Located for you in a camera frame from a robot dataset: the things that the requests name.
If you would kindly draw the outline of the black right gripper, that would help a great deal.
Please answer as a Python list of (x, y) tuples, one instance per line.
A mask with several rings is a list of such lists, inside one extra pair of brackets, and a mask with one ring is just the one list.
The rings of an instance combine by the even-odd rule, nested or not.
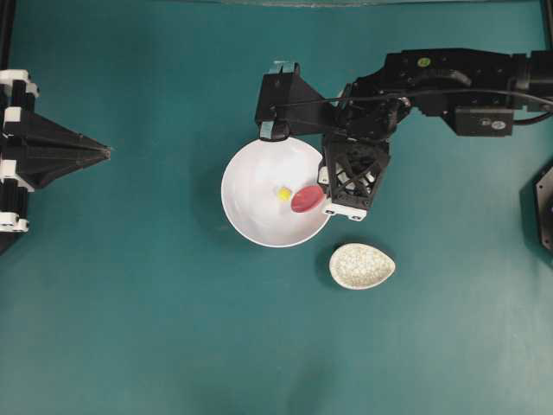
[(321, 211), (362, 221), (391, 160), (390, 143), (366, 141), (338, 133), (322, 136), (317, 183), (325, 195)]

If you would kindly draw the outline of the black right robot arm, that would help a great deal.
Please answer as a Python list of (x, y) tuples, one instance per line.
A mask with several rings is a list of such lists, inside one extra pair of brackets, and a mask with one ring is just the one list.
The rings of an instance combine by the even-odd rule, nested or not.
[(391, 160), (391, 137), (417, 109), (461, 137), (506, 137), (552, 115), (552, 53), (466, 48), (388, 54), (334, 100), (336, 127), (323, 137), (321, 211), (361, 221)]

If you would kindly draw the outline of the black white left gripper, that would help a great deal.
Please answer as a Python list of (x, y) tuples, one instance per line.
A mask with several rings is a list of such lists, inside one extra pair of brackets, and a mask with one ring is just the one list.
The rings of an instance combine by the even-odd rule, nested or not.
[[(29, 196), (53, 181), (110, 159), (105, 146), (35, 111), (38, 86), (24, 69), (1, 71), (1, 232), (29, 230)], [(22, 138), (78, 149), (24, 149)]]

